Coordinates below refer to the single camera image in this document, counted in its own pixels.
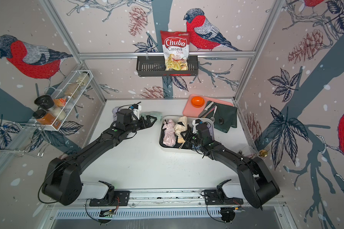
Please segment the beige umbrella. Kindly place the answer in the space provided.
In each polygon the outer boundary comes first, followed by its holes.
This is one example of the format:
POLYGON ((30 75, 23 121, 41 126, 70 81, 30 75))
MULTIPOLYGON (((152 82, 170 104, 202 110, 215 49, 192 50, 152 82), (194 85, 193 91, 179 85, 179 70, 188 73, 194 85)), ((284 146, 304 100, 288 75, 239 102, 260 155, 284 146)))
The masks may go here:
POLYGON ((177 143, 183 144, 185 142, 181 133, 187 130, 187 117, 182 116, 178 119, 177 123, 174 126, 175 135, 177 136, 177 143))

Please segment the pink umbrella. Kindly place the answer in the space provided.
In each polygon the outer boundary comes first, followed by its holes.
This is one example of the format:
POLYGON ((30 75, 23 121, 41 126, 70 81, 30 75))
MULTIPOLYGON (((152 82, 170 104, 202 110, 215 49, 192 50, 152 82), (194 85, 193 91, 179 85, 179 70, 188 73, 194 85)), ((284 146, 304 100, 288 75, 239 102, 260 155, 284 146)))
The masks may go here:
POLYGON ((164 120, 162 130, 164 137, 162 143, 167 147, 174 147, 176 145, 176 135, 174 131, 175 122, 172 119, 164 120))

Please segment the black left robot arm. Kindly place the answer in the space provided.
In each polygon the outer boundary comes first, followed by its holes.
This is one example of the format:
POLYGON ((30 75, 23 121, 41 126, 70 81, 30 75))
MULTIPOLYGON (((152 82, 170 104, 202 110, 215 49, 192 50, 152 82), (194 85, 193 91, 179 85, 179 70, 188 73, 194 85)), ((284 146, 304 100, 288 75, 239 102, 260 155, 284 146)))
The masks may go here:
POLYGON ((92 143, 64 159, 50 161, 39 193, 64 206, 79 199, 83 188, 80 175, 101 155, 128 139, 128 134, 150 128, 157 121, 151 115, 137 117, 132 109, 121 109, 117 119, 92 143))

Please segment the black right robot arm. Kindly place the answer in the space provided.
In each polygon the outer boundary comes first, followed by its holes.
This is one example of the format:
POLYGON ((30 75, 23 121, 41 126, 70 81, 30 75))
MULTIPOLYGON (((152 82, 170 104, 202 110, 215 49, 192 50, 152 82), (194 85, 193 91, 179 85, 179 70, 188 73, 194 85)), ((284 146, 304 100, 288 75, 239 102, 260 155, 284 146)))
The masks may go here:
POLYGON ((279 185, 261 158, 250 158, 229 150, 211 137, 205 123, 198 124, 195 133, 189 129, 181 135, 186 142, 198 147, 203 156, 224 164, 238 175, 244 198, 252 207, 262 208, 279 195, 279 185))

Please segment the metal spoon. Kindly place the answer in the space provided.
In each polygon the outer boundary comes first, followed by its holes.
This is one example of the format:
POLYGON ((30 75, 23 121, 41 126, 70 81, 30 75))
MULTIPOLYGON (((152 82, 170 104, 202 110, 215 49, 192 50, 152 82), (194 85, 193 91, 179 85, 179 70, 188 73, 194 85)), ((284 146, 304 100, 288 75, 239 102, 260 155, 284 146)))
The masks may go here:
POLYGON ((216 121, 220 124, 223 125, 224 124, 224 114, 222 113, 222 109, 217 108, 217 112, 216 112, 216 121))

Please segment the dark green cloth napkin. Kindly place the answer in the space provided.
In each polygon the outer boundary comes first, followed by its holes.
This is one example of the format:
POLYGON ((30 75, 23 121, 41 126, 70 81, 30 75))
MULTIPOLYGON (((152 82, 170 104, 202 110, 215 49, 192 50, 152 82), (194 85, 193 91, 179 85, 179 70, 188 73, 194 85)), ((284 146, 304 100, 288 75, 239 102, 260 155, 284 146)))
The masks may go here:
POLYGON ((214 102, 214 105, 210 107, 210 110, 205 114, 203 117, 200 118, 209 118, 212 117, 214 107, 217 106, 218 108, 222 109, 222 113, 224 114, 224 124, 220 125, 216 121, 215 117, 215 122, 214 122, 214 128, 223 132, 223 133, 228 133, 230 128, 237 128, 237 108, 234 106, 228 106, 224 104, 218 104, 214 102))

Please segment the pink plastic tray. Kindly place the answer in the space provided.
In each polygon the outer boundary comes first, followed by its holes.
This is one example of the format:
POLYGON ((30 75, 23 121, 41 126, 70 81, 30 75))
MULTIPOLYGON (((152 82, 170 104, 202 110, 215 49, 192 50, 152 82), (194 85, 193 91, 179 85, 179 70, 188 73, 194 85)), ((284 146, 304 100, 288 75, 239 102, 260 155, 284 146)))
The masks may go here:
POLYGON ((207 102, 212 101, 218 104, 224 104, 224 105, 228 105, 228 106, 234 106, 232 102, 230 101, 225 101, 225 100, 220 100, 220 99, 215 99, 215 98, 210 98, 207 96, 203 96, 203 95, 197 95, 197 94, 191 94, 188 97, 188 101, 185 105, 185 108, 183 110, 183 115, 187 116, 187 117, 198 117, 198 115, 200 113, 202 113, 202 111, 204 110, 205 106, 207 105, 207 102), (194 107, 192 104, 192 99, 194 97, 201 97, 204 99, 204 104, 202 107, 194 107))

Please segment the orange plastic bowl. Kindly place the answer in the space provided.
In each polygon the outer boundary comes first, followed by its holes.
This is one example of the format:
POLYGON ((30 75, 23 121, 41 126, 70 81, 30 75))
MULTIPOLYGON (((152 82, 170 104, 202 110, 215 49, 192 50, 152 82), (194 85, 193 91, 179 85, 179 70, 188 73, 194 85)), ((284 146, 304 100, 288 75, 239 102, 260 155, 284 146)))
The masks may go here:
POLYGON ((191 99, 191 104, 195 108, 200 108, 205 104, 205 99, 201 96, 194 96, 191 99))

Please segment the clear utensil cup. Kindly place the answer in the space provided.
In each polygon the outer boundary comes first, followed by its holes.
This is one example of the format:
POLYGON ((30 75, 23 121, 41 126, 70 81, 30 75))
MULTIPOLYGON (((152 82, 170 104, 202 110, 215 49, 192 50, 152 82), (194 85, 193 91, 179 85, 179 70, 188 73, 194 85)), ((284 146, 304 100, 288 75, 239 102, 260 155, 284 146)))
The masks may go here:
POLYGON ((241 149, 241 154, 245 157, 254 158, 254 157, 267 157, 268 151, 262 149, 261 151, 255 150, 252 146, 245 146, 241 149))

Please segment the glass spice jars row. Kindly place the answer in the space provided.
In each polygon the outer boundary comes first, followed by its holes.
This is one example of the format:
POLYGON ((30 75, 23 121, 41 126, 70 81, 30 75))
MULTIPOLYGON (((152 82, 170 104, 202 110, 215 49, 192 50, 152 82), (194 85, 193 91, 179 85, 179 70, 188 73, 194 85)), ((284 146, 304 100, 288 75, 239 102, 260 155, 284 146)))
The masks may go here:
POLYGON ((58 107, 71 107, 75 100, 82 94, 84 87, 89 83, 89 73, 82 72, 74 83, 68 84, 64 91, 54 99, 54 103, 58 107))

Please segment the orange spice jar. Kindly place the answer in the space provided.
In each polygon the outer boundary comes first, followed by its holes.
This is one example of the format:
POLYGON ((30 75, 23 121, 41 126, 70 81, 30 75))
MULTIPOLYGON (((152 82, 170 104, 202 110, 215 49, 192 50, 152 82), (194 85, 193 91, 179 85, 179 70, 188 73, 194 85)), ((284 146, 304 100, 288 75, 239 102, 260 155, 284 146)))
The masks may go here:
POLYGON ((61 126, 61 122, 56 119, 51 113, 48 113, 45 110, 39 109, 33 113, 33 117, 43 125, 51 125, 55 129, 58 129, 61 126))

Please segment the black lid spice grinder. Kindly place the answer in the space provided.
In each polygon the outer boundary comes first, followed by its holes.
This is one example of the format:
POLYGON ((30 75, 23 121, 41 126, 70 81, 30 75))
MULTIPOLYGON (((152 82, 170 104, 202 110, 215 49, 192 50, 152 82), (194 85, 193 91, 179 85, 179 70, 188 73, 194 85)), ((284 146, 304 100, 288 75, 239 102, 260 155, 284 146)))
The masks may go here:
POLYGON ((37 105, 38 107, 45 109, 45 110, 50 110, 54 107, 54 101, 51 98, 50 95, 41 95, 38 98, 35 99, 34 104, 37 105))

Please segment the small white handled utensil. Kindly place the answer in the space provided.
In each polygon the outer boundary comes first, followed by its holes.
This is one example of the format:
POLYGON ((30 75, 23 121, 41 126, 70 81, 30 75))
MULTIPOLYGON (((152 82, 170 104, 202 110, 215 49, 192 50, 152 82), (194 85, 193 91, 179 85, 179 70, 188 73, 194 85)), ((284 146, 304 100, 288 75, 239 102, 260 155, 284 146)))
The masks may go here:
POLYGON ((216 114, 216 111, 217 111, 217 106, 214 107, 212 117, 210 117, 210 120, 211 120, 213 123, 215 122, 215 114, 216 114))

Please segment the white handled kitchen knife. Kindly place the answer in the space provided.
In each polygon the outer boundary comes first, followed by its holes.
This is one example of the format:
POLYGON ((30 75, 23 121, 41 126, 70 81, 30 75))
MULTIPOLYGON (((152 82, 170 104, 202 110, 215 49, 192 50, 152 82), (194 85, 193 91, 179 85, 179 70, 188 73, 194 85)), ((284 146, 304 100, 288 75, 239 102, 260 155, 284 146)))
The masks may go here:
POLYGON ((203 117, 205 114, 207 114, 207 112, 210 110, 210 107, 214 105, 213 101, 209 101, 209 103, 207 103, 206 107, 203 109, 203 111, 199 114, 198 117, 203 117))

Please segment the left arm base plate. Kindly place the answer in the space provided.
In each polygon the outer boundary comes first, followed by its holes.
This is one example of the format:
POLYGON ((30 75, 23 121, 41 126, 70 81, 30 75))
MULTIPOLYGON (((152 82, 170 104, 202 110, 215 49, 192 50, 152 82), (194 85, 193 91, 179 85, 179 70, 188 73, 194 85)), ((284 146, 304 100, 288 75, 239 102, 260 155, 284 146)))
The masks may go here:
POLYGON ((128 205, 131 192, 128 190, 115 191, 112 190, 102 199, 91 199, 90 207, 124 207, 128 205))

